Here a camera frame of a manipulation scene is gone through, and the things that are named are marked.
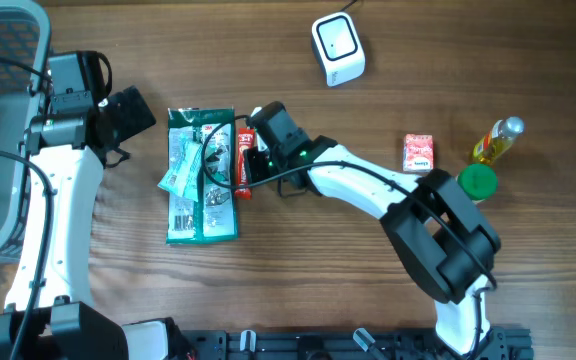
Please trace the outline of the red tissue pack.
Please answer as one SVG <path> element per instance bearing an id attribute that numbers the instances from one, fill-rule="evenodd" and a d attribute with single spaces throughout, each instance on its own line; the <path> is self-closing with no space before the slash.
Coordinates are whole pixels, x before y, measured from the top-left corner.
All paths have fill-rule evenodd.
<path id="1" fill-rule="evenodd" d="M 406 134 L 404 137 L 403 170 L 429 172 L 433 168 L 433 137 L 431 135 Z"/>

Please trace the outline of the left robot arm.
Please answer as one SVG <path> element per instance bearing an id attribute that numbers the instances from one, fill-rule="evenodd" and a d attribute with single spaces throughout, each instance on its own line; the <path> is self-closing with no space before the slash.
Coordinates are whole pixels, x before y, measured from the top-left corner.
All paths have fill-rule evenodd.
<path id="1" fill-rule="evenodd" d="M 31 173 L 19 267 L 0 313 L 0 359 L 169 359 L 168 319 L 119 325 L 93 307 L 89 253 L 95 197 L 122 141 L 154 125 L 135 88 L 112 91 L 107 57 L 49 58 L 47 110 L 24 131 Z"/>

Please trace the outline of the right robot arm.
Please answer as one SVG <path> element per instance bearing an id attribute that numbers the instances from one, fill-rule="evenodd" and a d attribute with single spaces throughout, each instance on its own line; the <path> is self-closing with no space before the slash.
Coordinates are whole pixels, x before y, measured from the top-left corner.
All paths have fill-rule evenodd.
<path id="1" fill-rule="evenodd" d="M 434 300 L 438 338 L 453 354 L 478 358 L 501 241 L 457 180 L 440 169 L 392 171 L 331 138 L 311 139 L 278 101 L 255 109 L 246 124 L 260 142 L 244 153 L 250 183 L 288 182 L 376 218 L 411 279 Z"/>

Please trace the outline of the green 3M gloves package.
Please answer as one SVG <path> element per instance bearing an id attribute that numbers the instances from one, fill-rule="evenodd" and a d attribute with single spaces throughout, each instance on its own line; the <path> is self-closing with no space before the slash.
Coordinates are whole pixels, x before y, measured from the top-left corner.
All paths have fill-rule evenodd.
<path id="1" fill-rule="evenodd" d="M 232 108 L 168 111 L 168 168 L 169 134 L 175 129 L 192 130 L 194 139 L 202 144 L 200 201 L 168 192 L 168 245 L 209 244 L 238 237 L 234 191 L 229 188 L 234 177 L 234 117 Z"/>

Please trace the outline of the red Nescafe coffee stick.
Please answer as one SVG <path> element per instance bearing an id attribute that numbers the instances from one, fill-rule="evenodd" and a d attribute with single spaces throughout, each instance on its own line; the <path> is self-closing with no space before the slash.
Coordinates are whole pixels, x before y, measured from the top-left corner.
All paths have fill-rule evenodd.
<path id="1" fill-rule="evenodd" d="M 246 175 L 246 156 L 244 152 L 254 146 L 255 131 L 251 128 L 240 128 L 237 135 L 237 185 L 241 189 L 235 191 L 235 197 L 242 200 L 252 198 L 251 190 L 247 187 L 248 180 Z"/>

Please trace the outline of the green lid jar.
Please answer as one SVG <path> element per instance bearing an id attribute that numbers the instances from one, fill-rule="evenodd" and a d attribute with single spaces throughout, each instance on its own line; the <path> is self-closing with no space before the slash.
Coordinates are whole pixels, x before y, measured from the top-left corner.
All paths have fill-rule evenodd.
<path id="1" fill-rule="evenodd" d="M 456 178 L 466 195 L 475 203 L 487 200 L 497 192 L 498 177 L 488 165 L 472 164 Z"/>

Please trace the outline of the light green plastic sachet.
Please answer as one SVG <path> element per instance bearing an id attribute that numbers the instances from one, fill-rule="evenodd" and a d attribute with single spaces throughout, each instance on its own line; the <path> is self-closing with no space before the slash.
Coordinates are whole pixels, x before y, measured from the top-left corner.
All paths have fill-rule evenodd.
<path id="1" fill-rule="evenodd" d="M 200 201 L 199 173 L 202 144 L 194 139 L 192 130 L 175 129 L 169 134 L 169 168 L 158 187 L 175 196 Z"/>

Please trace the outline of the yellow oil bottle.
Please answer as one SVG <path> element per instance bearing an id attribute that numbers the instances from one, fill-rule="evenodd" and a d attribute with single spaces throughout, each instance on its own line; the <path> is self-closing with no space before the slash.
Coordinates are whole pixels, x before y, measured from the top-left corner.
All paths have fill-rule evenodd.
<path id="1" fill-rule="evenodd" d="M 524 122 L 520 117 L 498 120 L 474 146 L 471 163 L 491 166 L 523 132 Z"/>

